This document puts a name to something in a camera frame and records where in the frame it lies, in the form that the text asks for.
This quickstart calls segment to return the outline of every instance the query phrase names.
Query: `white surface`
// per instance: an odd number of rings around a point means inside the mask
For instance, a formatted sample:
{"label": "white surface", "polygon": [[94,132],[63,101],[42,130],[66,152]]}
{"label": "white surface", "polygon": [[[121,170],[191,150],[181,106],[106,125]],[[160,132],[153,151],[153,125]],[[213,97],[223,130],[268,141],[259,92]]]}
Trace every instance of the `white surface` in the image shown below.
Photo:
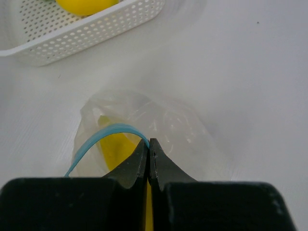
{"label": "white surface", "polygon": [[79,110],[100,88],[159,89],[195,107],[233,180],[272,183],[308,230],[308,2],[170,1],[148,25],[49,66],[0,59],[0,183],[63,175]]}
{"label": "white surface", "polygon": [[0,0],[0,56],[42,66],[122,34],[154,17],[165,0],[125,0],[77,17],[54,0]]}

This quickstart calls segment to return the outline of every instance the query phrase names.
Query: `plastic bag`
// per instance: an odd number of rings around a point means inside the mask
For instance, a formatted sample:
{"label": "plastic bag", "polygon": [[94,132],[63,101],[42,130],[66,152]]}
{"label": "plastic bag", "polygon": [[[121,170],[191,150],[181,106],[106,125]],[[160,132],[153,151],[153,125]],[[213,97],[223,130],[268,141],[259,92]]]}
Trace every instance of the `plastic bag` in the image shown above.
{"label": "plastic bag", "polygon": [[[110,122],[136,127],[148,139],[157,138],[164,152],[196,180],[229,180],[227,159],[215,147],[210,134],[193,110],[161,94],[131,90],[98,92],[81,109],[73,153],[95,132]],[[71,176],[101,177],[109,172],[100,144],[94,145]]]}

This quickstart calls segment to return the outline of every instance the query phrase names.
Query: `perforated basket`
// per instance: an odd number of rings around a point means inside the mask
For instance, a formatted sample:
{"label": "perforated basket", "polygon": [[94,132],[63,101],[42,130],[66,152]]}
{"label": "perforated basket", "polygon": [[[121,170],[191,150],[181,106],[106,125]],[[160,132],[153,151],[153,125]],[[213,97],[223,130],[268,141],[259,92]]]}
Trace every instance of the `perforated basket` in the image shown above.
{"label": "perforated basket", "polygon": [[166,0],[124,0],[89,17],[55,0],[0,0],[0,56],[42,66],[110,39],[156,17]]}

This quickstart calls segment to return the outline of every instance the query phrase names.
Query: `yellow object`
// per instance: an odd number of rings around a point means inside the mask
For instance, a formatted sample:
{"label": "yellow object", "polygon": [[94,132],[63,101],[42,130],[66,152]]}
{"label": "yellow object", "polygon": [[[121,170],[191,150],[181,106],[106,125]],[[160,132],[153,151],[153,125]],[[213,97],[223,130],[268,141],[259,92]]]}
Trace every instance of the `yellow object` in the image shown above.
{"label": "yellow object", "polygon": [[56,1],[66,11],[79,16],[92,15],[119,3],[119,0],[56,0]]}
{"label": "yellow object", "polygon": [[[106,116],[99,118],[98,124],[100,127],[110,125],[111,119]],[[126,136],[123,133],[112,134],[100,140],[102,154],[110,171],[126,160],[137,147],[136,144],[140,138],[135,135]],[[146,231],[153,230],[153,215],[152,215],[152,194],[151,186],[147,185],[147,202],[146,202]]]}

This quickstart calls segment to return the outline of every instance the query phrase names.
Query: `white basket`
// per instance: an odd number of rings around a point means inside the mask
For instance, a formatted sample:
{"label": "white basket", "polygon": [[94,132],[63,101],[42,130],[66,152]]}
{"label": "white basket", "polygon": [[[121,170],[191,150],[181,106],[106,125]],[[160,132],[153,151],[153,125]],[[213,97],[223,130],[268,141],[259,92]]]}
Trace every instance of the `white basket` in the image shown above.
{"label": "white basket", "polygon": [[124,0],[89,17],[54,0],[0,0],[0,57],[42,66],[110,39],[156,17],[166,0]]}

